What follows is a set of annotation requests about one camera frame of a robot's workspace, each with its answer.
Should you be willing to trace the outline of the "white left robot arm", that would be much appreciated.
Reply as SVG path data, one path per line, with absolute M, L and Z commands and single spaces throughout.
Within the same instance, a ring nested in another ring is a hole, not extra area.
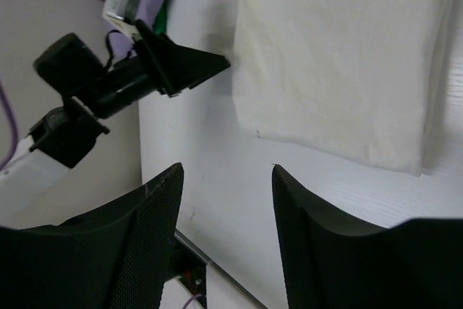
M 100 135 L 109 133 L 108 119 L 152 92 L 173 98 L 230 68 L 225 56 L 175 44 L 154 33 L 142 20 L 132 47 L 118 59 L 105 37 L 108 59 L 102 63 L 75 34 L 49 46 L 33 68 L 60 96 L 62 105 L 49 111 L 27 134 L 29 147 L 8 164 L 1 178 L 22 172 L 37 177 L 33 192 L 43 192 L 86 157 Z

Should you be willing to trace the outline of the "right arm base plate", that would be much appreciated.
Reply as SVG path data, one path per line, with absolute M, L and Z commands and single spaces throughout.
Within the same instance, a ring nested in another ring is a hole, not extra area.
M 179 280 L 192 296 L 196 296 L 200 308 L 208 307 L 206 299 L 207 264 L 202 251 L 176 230 L 174 241 L 171 243 L 166 282 L 172 279 Z

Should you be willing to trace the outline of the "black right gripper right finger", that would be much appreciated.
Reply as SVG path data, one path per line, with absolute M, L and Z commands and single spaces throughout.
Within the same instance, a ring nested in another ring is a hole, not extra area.
M 461 220 L 383 228 L 317 196 L 279 165 L 272 193 L 289 307 L 462 306 Z

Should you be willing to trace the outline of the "green t shirt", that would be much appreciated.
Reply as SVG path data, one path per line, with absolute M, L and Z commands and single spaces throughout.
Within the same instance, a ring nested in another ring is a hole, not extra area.
M 168 1 L 162 4 L 153 23 L 153 32 L 155 34 L 166 33 L 168 22 Z

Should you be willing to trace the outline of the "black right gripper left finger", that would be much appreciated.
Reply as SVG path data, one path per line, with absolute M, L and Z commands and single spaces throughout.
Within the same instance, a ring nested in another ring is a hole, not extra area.
M 1 229 L 3 308 L 158 308 L 184 169 L 59 225 Z

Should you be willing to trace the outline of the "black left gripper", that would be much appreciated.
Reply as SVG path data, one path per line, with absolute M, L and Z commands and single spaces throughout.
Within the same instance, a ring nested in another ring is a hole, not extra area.
M 108 119 L 157 90 L 174 97 L 230 68 L 225 56 L 175 44 L 135 21 L 137 57 L 104 65 L 75 34 L 49 46 L 33 63 L 63 98 L 77 98 L 99 119 Z

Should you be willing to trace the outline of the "white t shirt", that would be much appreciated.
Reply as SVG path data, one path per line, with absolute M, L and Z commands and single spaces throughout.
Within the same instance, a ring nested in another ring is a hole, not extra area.
M 240 128 L 418 176 L 453 0 L 238 0 Z

